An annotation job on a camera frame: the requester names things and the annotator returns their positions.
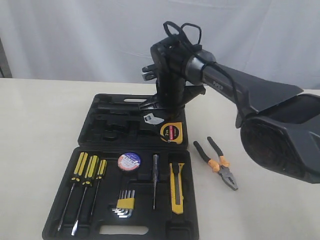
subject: white curtain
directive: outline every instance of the white curtain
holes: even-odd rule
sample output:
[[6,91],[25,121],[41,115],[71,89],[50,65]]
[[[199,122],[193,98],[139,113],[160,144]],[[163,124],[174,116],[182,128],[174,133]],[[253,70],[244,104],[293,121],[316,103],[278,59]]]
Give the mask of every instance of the white curtain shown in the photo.
[[319,0],[0,0],[14,78],[142,83],[168,20],[200,25],[221,64],[320,88]]

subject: white table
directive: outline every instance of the white table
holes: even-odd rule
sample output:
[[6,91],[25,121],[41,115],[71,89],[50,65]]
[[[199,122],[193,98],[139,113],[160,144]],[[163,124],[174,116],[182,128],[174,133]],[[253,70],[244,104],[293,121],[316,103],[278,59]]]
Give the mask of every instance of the white table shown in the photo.
[[[1,79],[0,240],[42,239],[95,94],[154,92],[152,84]],[[189,146],[201,240],[320,239],[320,186],[254,163],[234,127],[231,102],[207,89],[187,104],[186,117],[189,142],[198,140],[212,156],[206,140],[212,136],[239,185],[236,192],[228,188]]]

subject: black tool case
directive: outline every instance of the black tool case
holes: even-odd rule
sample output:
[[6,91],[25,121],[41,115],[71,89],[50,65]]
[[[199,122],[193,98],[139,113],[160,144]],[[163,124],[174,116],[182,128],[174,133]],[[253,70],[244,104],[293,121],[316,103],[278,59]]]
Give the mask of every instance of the black tool case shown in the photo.
[[[74,149],[61,184],[45,223],[44,240],[198,240],[199,229],[190,154],[187,151],[188,135],[184,110],[169,122],[182,122],[181,144],[166,142],[160,138],[159,125],[145,122],[148,112],[137,111],[137,100],[148,95],[97,94],[86,116],[79,147]],[[161,110],[153,111],[159,118]],[[97,181],[89,187],[79,216],[75,236],[71,235],[84,187],[77,185],[70,197],[62,229],[57,231],[72,184],[70,178],[81,152],[97,155],[107,160],[104,178],[99,184],[93,216],[90,212]],[[118,158],[126,152],[140,156],[141,164],[132,172],[118,167]],[[159,155],[159,182],[156,189],[156,208],[153,210],[153,154]],[[181,171],[183,214],[175,214],[171,207],[169,163],[184,163]],[[135,190],[134,209],[130,218],[118,218],[112,211],[121,190]],[[145,234],[114,234],[108,226],[147,227]]]

